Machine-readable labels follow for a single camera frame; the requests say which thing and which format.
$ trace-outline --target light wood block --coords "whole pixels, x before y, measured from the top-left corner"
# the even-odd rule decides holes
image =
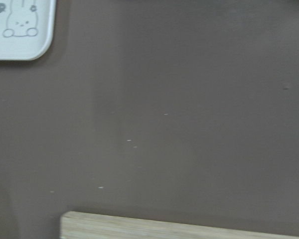
[[[178,223],[68,212],[61,218],[61,239],[299,239]]]

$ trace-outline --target wooden board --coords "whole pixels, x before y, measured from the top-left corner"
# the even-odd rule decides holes
[[[61,239],[299,239],[178,223],[68,212],[61,218]]]

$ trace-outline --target gray table surface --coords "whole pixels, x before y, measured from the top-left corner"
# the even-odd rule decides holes
[[[0,62],[0,239],[70,210],[299,236],[299,0],[59,0]]]

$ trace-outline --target rabbit face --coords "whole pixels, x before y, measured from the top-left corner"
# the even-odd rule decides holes
[[[36,36],[38,16],[33,0],[11,0],[11,13],[7,18],[4,37]]]

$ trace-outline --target cartoon rabbit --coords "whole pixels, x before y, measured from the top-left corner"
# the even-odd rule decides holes
[[[36,36],[38,34],[38,14],[36,0],[11,0],[10,14],[6,19],[4,37]]]

